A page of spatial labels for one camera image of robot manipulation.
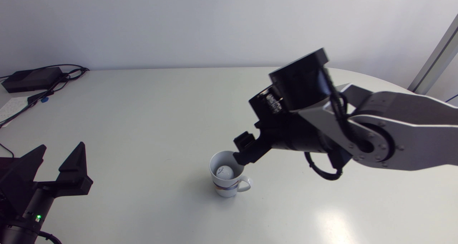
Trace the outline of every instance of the robotic arm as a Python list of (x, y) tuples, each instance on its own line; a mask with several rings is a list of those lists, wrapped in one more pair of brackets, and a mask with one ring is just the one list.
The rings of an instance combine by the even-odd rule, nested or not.
[[(272, 73), (272, 84), (250, 99), (260, 136), (234, 139), (239, 164), (270, 149), (305, 152), (323, 178), (336, 180), (353, 159), (375, 168), (419, 170), (458, 165), (458, 109), (428, 96), (373, 93), (347, 84), (334, 87), (323, 49)], [(356, 109), (347, 114), (348, 104)], [(316, 167), (310, 152), (327, 153), (335, 174)]]
[(41, 231), (54, 199), (89, 193), (93, 181), (87, 175), (83, 142), (60, 166), (55, 181), (33, 181), (45, 151), (41, 145), (21, 158), (0, 157), (1, 244), (33, 244), (38, 236), (60, 243)]

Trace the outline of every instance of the mug rim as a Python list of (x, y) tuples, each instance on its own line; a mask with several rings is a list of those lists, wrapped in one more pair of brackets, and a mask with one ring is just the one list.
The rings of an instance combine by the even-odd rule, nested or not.
[(240, 171), (240, 174), (237, 175), (237, 176), (234, 176), (232, 179), (228, 179), (228, 180), (227, 180), (227, 179), (221, 179), (220, 177), (216, 176), (216, 175), (213, 173), (213, 171), (211, 170), (211, 161), (213, 160), (213, 158), (214, 158), (217, 154), (222, 153), (222, 152), (231, 152), (232, 155), (235, 153), (234, 151), (230, 151), (230, 150), (224, 150), (224, 151), (219, 151), (219, 152), (215, 153), (215, 154), (210, 158), (210, 162), (208, 163), (208, 169), (210, 170), (211, 175), (214, 176), (215, 178), (219, 179), (219, 180), (224, 180), (224, 181), (231, 181), (231, 180), (234, 180), (234, 179), (236, 179), (236, 178), (242, 176), (243, 171), (245, 170), (245, 166), (243, 166), (243, 165), (241, 165), (241, 166), (242, 166), (242, 170)]

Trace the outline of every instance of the white table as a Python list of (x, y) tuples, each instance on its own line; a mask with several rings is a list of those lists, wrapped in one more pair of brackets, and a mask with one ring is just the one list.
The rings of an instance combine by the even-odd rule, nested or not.
[[(272, 150), (245, 167), (251, 190), (219, 197), (209, 159), (235, 151), (232, 140), (243, 131), (258, 134), (248, 100), (270, 84), (274, 69), (91, 71), (2, 128), (0, 143), (16, 156), (45, 144), (35, 180), (46, 181), (85, 142), (93, 187), (87, 196), (57, 198), (42, 228), (64, 244), (456, 243), (453, 166), (403, 172), (350, 161), (330, 182), (303, 153)], [(406, 92), (330, 72), (335, 84)], [(3, 92), (2, 104), (11, 97)], [(319, 165), (327, 160), (313, 157)]]

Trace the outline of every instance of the white wall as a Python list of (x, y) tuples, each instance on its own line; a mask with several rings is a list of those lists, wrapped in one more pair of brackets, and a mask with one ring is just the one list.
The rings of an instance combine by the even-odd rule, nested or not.
[(280, 66), (325, 47), (330, 67), (407, 87), (456, 0), (0, 0), (0, 74)]

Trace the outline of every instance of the white mug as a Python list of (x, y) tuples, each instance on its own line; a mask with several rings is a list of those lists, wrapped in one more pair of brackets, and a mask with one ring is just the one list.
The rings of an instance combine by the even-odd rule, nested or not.
[[(213, 184), (215, 185), (216, 192), (223, 197), (229, 198), (237, 194), (237, 192), (244, 192), (252, 187), (252, 179), (248, 178), (243, 173), (243, 165), (237, 163), (233, 156), (232, 151), (221, 151), (213, 155), (210, 159), (210, 172)], [(234, 171), (234, 177), (229, 180), (220, 179), (216, 176), (216, 170), (227, 165)], [(239, 182), (244, 181), (248, 184), (246, 187), (240, 187)]]

